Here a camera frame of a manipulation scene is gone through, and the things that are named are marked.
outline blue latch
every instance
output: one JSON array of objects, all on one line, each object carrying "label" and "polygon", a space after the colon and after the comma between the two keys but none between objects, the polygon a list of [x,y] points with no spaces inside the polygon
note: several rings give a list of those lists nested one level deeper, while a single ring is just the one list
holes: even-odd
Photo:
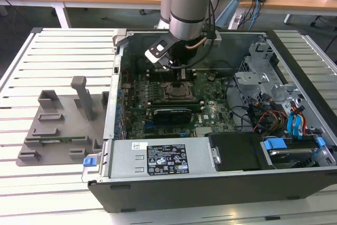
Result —
[{"label": "blue latch", "polygon": [[97,158],[85,158],[83,160],[84,167],[95,167],[97,165]]},{"label": "blue latch", "polygon": [[320,148],[323,147],[323,146],[325,146],[325,141],[321,137],[317,137],[316,138],[316,142],[318,143],[318,145],[320,146]]},{"label": "blue latch", "polygon": [[268,138],[263,142],[267,150],[286,149],[287,146],[282,138]]}]

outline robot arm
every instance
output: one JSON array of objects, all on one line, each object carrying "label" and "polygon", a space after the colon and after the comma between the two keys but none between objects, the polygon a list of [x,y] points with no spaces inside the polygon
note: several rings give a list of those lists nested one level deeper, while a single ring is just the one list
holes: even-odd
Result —
[{"label": "robot arm", "polygon": [[170,32],[163,35],[146,52],[145,56],[156,65],[172,69],[182,69],[181,66],[192,58],[201,38],[204,20],[210,0],[172,0],[170,14]]}]

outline blue cable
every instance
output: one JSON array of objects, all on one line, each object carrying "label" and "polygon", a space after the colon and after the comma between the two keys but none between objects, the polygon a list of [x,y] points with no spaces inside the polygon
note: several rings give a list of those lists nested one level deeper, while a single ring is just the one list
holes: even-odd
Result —
[{"label": "blue cable", "polygon": [[252,23],[249,26],[248,30],[250,30],[253,27],[254,23],[255,23],[256,15],[257,15],[257,7],[258,6],[259,6],[259,0],[256,0],[256,8],[255,8],[255,12],[254,12],[254,17],[253,17]]}]

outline white table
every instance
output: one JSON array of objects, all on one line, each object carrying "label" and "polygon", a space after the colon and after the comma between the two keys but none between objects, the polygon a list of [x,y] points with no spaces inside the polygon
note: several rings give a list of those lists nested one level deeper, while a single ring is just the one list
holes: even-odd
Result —
[{"label": "white table", "polygon": [[[0,224],[297,225],[337,221],[337,185],[302,200],[110,214],[81,182],[81,164],[18,167],[15,160],[41,90],[75,94],[70,87],[73,75],[87,76],[91,94],[109,90],[113,34],[113,29],[84,28],[47,28],[30,34],[0,81]],[[266,216],[281,219],[266,221]]]}]

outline barcode sticker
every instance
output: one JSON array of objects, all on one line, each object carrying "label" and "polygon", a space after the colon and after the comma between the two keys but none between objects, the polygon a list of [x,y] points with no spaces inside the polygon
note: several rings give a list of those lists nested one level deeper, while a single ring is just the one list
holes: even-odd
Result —
[{"label": "barcode sticker", "polygon": [[131,149],[132,150],[146,150],[147,142],[133,142]]}]

